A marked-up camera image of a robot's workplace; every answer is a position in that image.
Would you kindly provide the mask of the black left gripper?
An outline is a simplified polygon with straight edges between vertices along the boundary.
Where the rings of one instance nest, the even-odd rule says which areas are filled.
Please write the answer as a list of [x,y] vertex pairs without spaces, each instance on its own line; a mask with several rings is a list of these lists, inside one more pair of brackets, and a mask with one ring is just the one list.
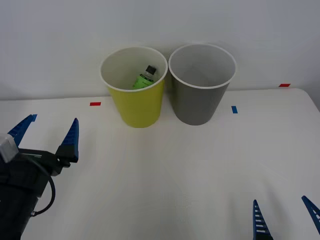
[[[8,132],[17,146],[21,143],[33,121],[34,115],[30,114]],[[77,163],[79,160],[78,119],[73,120],[55,154],[44,150],[20,148],[19,154],[12,161],[0,165],[0,185],[2,187],[7,186],[31,192],[39,198],[42,196],[49,179],[39,167],[28,161],[27,158],[40,164],[52,177],[59,175],[63,168],[70,167],[71,163]]]

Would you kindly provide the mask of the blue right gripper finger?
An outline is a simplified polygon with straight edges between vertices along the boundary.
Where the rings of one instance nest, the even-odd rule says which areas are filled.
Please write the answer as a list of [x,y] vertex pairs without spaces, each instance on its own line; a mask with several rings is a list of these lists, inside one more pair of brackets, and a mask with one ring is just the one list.
[[273,240],[257,200],[252,206],[253,240]]
[[315,227],[320,228],[320,209],[305,195],[303,195],[301,199],[307,208]]

